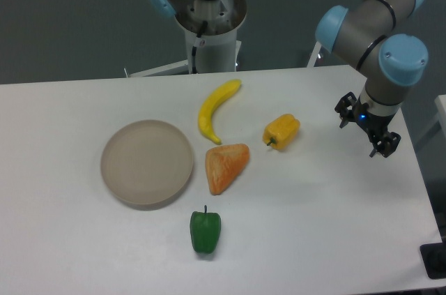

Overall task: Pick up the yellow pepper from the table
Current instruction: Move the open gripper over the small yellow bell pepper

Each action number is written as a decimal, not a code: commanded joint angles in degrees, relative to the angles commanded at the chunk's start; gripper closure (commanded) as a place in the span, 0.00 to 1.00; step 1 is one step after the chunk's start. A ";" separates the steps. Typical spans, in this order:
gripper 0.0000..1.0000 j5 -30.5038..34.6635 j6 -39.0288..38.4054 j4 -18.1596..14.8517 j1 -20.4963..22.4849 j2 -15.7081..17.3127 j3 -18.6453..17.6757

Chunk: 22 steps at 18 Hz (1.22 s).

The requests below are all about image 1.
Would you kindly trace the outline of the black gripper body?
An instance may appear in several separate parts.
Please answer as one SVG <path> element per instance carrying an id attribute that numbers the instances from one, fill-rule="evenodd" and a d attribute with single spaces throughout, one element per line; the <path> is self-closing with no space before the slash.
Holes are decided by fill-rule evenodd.
<path id="1" fill-rule="evenodd" d="M 388 132 L 388 125 L 394 114 L 379 116 L 369 111 L 367 103 L 356 103 L 353 106 L 354 122 L 366 132 L 369 139 L 382 139 Z"/>

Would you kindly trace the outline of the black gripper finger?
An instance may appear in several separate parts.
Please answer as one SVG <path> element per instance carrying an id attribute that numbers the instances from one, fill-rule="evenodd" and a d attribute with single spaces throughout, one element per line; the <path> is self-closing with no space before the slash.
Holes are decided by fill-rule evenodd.
<path id="1" fill-rule="evenodd" d="M 341 123 L 339 124 L 340 128 L 344 128 L 348 123 L 355 121 L 353 109 L 356 102 L 357 98 L 354 93 L 349 92 L 343 96 L 335 106 L 334 110 L 338 113 L 339 118 L 341 119 Z"/>
<path id="2" fill-rule="evenodd" d="M 401 136 L 395 132 L 386 131 L 383 134 L 370 134 L 369 141 L 372 143 L 373 149 L 369 154 L 373 158 L 376 154 L 381 154 L 382 157 L 387 158 L 392 155 L 401 141 Z"/>

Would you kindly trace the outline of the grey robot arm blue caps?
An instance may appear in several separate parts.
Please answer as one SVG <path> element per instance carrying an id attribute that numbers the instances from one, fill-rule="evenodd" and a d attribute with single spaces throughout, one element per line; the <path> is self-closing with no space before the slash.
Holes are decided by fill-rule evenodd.
<path id="1" fill-rule="evenodd" d="M 236 34 L 246 18 L 246 0 L 149 1 L 184 31 L 190 73 L 236 69 Z M 384 157 L 396 151 L 401 139 L 388 126 L 429 60 L 421 40 L 396 34 L 394 28 L 423 1 L 361 0 L 354 10 L 334 6 L 315 31 L 325 50 L 366 79 L 360 95 L 348 93 L 337 103 L 341 124 L 356 123 L 367 134 L 373 153 Z"/>

